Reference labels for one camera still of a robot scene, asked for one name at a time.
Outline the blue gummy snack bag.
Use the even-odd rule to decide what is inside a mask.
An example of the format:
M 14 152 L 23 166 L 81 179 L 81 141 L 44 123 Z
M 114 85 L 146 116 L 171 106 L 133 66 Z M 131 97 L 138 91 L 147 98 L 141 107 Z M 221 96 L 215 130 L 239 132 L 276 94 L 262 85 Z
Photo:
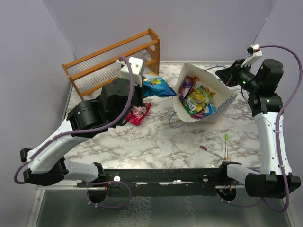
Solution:
M 143 74 L 143 94 L 145 98 L 151 96 L 166 98 L 177 95 L 162 77 L 150 73 Z

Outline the blue checkered paper bag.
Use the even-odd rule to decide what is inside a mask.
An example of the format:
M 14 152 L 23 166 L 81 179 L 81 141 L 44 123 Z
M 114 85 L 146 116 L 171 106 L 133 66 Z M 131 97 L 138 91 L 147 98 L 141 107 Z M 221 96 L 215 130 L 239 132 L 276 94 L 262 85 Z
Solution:
M 189 123 L 218 122 L 237 97 L 212 73 L 190 63 L 182 66 L 173 90 L 176 95 L 169 126 L 174 129 Z M 171 124 L 173 116 L 182 121 L 181 125 Z

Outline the red pink snack bag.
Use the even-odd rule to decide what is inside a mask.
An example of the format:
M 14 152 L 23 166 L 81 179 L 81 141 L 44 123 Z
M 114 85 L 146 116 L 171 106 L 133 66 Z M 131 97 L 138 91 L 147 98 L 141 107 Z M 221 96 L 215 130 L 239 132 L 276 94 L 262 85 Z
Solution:
M 150 107 L 151 103 L 144 103 L 143 106 L 134 106 L 125 118 L 125 121 L 136 126 L 141 125 L 148 114 Z

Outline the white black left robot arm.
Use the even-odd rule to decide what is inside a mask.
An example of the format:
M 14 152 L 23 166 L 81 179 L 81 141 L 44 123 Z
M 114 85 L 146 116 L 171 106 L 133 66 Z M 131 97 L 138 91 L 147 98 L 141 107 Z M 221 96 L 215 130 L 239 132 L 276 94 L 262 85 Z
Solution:
M 24 183 L 50 186 L 62 180 L 82 180 L 101 186 L 107 178 L 100 163 L 84 164 L 64 156 L 109 128 L 125 125 L 131 109 L 143 105 L 143 99 L 142 86 L 117 78 L 105 84 L 96 98 L 79 102 L 44 144 L 20 151 L 20 159 L 27 165 Z

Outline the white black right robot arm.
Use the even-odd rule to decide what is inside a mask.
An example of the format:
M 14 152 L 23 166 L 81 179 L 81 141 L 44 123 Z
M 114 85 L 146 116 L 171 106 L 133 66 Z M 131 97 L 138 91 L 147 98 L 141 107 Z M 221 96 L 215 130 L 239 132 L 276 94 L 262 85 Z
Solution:
M 232 66 L 216 71 L 216 75 L 226 86 L 239 85 L 249 93 L 248 103 L 259 134 L 261 166 L 256 172 L 240 163 L 222 162 L 217 179 L 223 185 L 238 181 L 251 197 L 282 199 L 301 185 L 300 177 L 293 176 L 287 160 L 283 118 L 277 118 L 283 102 L 275 90 L 283 75 L 283 65 L 265 59 L 254 75 L 243 62 L 236 60 Z

